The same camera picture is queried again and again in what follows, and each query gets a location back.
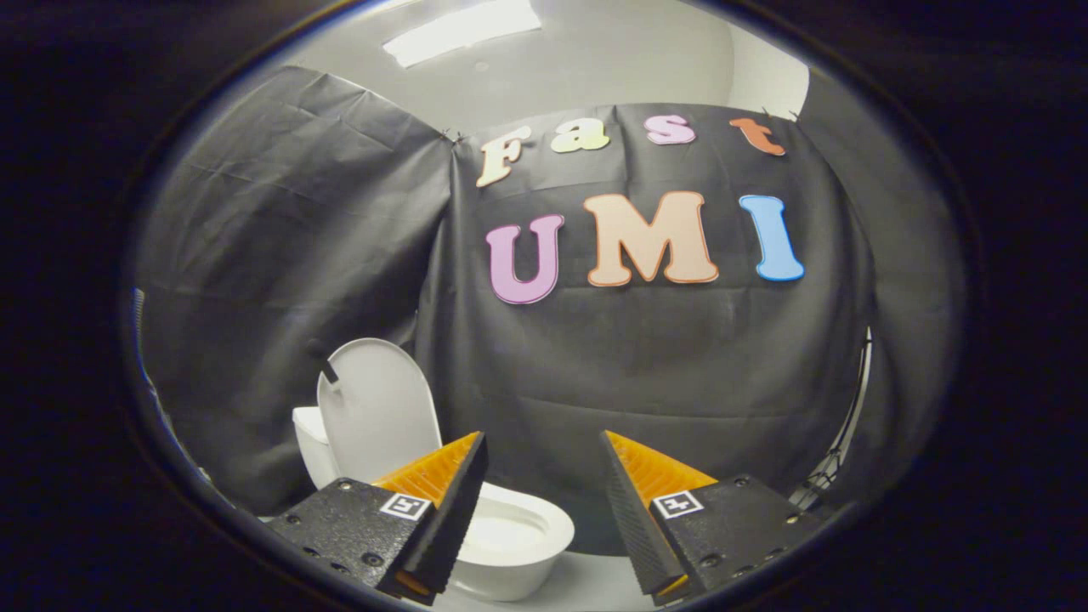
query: peach letter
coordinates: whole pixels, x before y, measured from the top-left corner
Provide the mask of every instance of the peach letter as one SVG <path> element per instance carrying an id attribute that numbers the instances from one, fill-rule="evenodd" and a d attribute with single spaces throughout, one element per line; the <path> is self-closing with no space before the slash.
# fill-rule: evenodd
<path id="1" fill-rule="evenodd" d="M 734 119 L 729 124 L 733 127 L 740 127 L 741 132 L 744 133 L 744 137 L 749 139 L 749 144 L 763 152 L 778 156 L 786 155 L 786 149 L 767 139 L 767 134 L 770 134 L 769 127 L 764 127 L 756 123 L 755 120 L 747 118 Z"/>
<path id="2" fill-rule="evenodd" d="M 484 187 L 495 181 L 506 179 L 510 173 L 510 167 L 504 161 L 507 159 L 510 162 L 518 161 L 518 158 L 521 157 L 521 140 L 531 134 L 532 131 L 529 126 L 522 125 L 480 147 L 480 150 L 483 151 L 483 174 L 477 179 L 477 186 Z"/>
<path id="3" fill-rule="evenodd" d="M 594 196 L 583 206 L 597 221 L 597 267 L 590 271 L 590 284 L 618 286 L 631 280 L 631 271 L 620 259 L 620 249 L 627 250 L 647 282 L 657 276 L 665 247 L 669 247 L 670 254 L 666 279 L 675 283 L 708 283 L 718 278 L 718 267 L 710 262 L 703 237 L 700 194 L 665 194 L 653 224 L 648 225 L 631 200 L 619 194 Z"/>
<path id="4" fill-rule="evenodd" d="M 559 134 L 552 140 L 555 152 L 570 152 L 578 149 L 599 149 L 608 144 L 605 123 L 599 119 L 576 119 L 555 128 Z"/>

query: toilet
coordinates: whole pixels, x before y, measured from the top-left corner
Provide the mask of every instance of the toilet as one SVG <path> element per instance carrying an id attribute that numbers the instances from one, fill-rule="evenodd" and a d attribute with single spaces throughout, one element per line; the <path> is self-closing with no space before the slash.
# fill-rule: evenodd
<path id="1" fill-rule="evenodd" d="M 356 340 L 336 350 L 329 365 L 336 382 L 322 372 L 318 405 L 292 415 L 317 488 L 342 476 L 373 482 L 442 448 L 430 388 L 399 346 Z M 480 599 L 524 599 L 544 584 L 573 537 L 574 524 L 559 506 L 484 482 L 449 583 Z"/>

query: foam cutout letter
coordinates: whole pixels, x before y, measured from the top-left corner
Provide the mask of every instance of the foam cutout letter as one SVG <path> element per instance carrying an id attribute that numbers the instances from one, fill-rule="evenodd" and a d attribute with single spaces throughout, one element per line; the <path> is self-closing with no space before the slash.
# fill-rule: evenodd
<path id="1" fill-rule="evenodd" d="M 487 232 L 491 245 L 491 286 L 495 295 L 508 304 L 532 304 L 544 299 L 555 289 L 559 278 L 559 228 L 561 215 L 547 215 L 533 220 L 529 229 L 536 234 L 537 272 L 531 281 L 519 281 L 514 273 L 514 241 L 521 234 L 517 225 L 504 225 Z"/>
<path id="2" fill-rule="evenodd" d="M 555 128 L 559 134 L 552 140 L 555 152 L 570 152 L 578 149 L 594 150 L 608 144 L 605 123 L 599 119 L 576 119 Z"/>
<path id="3" fill-rule="evenodd" d="M 752 215 L 763 249 L 763 261 L 755 271 L 768 281 L 795 281 L 805 276 L 805 267 L 793 256 L 790 234 L 786 230 L 782 210 L 786 205 L 777 197 L 744 196 L 741 208 Z"/>
<path id="4" fill-rule="evenodd" d="M 510 167 L 505 163 L 518 161 L 521 157 L 521 140 L 532 135 L 528 125 L 522 125 L 509 134 L 505 134 L 480 147 L 483 151 L 483 173 L 477 180 L 478 187 L 487 186 L 495 181 L 506 179 Z"/>
<path id="5" fill-rule="evenodd" d="M 642 124 L 655 145 L 682 145 L 695 139 L 695 131 L 688 127 L 688 120 L 677 114 L 651 117 Z"/>
<path id="6" fill-rule="evenodd" d="M 767 136 L 770 134 L 769 127 L 764 127 L 759 125 L 752 119 L 734 119 L 729 122 L 733 127 L 740 127 L 741 133 L 747 138 L 747 142 L 753 147 L 762 150 L 768 155 L 783 156 L 786 155 L 786 149 L 775 143 L 771 143 Z"/>
<path id="7" fill-rule="evenodd" d="M 657 205 L 654 222 L 647 224 L 631 200 L 619 194 L 594 196 L 584 208 L 597 221 L 597 267 L 589 280 L 596 286 L 618 286 L 631 280 L 620 249 L 627 249 L 639 274 L 654 280 L 669 247 L 665 278 L 675 283 L 707 283 L 718 278 L 703 236 L 700 208 L 703 196 L 694 192 L 669 192 Z"/>

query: toilet seat lid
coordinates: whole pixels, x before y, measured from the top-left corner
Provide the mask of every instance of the toilet seat lid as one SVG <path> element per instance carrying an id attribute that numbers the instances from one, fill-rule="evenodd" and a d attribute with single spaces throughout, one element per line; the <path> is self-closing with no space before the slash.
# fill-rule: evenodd
<path id="1" fill-rule="evenodd" d="M 318 406 L 341 476 L 373 482 L 442 448 L 431 389 L 408 353 L 364 338 L 329 363 L 339 380 L 318 377 Z"/>

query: ceiling light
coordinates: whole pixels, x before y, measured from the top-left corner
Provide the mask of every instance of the ceiling light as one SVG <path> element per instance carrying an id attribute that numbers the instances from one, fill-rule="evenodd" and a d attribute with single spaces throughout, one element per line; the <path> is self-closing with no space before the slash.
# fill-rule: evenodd
<path id="1" fill-rule="evenodd" d="M 469 45 L 540 27 L 529 0 L 492 0 L 410 29 L 382 48 L 408 68 Z"/>

